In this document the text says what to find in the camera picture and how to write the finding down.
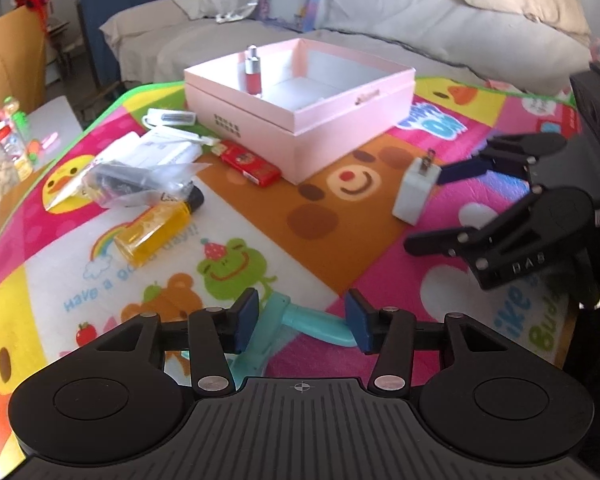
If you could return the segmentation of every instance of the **plastic bottle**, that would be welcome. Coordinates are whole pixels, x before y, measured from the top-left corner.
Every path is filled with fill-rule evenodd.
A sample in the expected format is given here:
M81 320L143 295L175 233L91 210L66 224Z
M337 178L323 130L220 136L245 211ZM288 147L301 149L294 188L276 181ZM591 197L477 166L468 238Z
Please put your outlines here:
M20 101L15 97L7 97L2 107L4 115L7 118L9 126L20 134L20 137L26 143L29 140L29 127L27 115L20 110Z
M0 123L0 144L16 167L20 181L33 173L33 165L27 155L27 148L20 135L6 123Z
M114 238L116 247L134 267L144 265L158 249L183 231L205 198L194 187L184 202L163 202L140 215Z
M260 73L260 58L258 49L251 45L247 50L247 57L244 61L244 73L247 80L247 93L262 97L262 74Z

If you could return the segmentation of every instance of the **cartoon strawberry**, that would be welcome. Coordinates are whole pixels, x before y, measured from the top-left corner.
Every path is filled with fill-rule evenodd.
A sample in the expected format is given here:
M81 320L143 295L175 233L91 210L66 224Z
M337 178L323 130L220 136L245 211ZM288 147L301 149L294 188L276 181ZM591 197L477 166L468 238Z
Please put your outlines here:
M205 247L205 256L208 260L216 262L226 256L226 247L224 245L210 242L207 238L202 238L200 243Z
M91 323L80 323L78 325L78 332L75 333L75 342L78 343L78 346L85 346L96 339L97 336L98 333Z

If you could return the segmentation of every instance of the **lipstick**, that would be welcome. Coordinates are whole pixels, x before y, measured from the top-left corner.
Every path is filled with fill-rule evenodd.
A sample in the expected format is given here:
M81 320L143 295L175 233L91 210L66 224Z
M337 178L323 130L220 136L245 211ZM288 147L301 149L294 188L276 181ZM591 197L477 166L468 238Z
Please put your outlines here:
M247 92L256 97L262 97L262 77L260 75L260 58L258 49L251 45L244 60L244 73L247 78Z

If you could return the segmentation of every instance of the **cartoon rainbow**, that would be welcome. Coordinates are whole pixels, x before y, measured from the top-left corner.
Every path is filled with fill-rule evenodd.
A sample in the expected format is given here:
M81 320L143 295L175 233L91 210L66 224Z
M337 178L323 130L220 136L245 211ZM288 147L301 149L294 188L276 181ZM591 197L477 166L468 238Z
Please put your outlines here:
M96 243L94 243L93 247L91 248L90 260L93 261L98 256L106 254L107 250L109 249L109 246L113 243L113 238L128 225L129 224L127 222L124 224L113 226L104 234L100 235L100 237L96 240Z

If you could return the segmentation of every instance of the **black robotic gripper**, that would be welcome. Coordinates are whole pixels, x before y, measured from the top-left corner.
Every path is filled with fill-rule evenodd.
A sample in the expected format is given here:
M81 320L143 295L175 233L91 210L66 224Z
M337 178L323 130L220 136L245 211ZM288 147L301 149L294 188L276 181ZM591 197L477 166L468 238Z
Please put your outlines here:
M571 77L581 133L496 136L467 160L442 166L444 186L488 171L522 179L529 193L480 228L409 234L404 249L414 256L462 258L484 289L565 260L575 266L587 304L600 297L600 63ZM570 290L572 294L580 292Z
M593 417L583 386L461 314L416 322L356 290L346 321L378 354L359 379L247 378L225 353L258 319L248 289L184 322L141 314L25 380L9 416L27 459L12 480L592 480L574 458ZM188 349L191 386L163 371ZM411 386L413 355L441 370Z

